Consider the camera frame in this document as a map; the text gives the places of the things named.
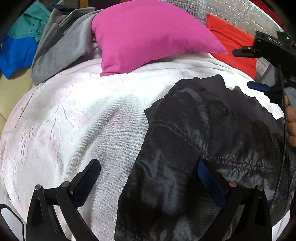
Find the person right hand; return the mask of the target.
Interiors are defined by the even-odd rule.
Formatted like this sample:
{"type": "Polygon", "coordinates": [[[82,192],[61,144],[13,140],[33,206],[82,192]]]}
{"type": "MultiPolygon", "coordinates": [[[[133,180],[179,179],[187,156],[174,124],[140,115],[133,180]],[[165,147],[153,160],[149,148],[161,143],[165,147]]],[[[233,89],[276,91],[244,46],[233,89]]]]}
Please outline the person right hand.
{"type": "Polygon", "coordinates": [[[288,97],[285,96],[285,107],[287,114],[288,142],[291,146],[296,146],[296,109],[290,105],[288,97]]]}

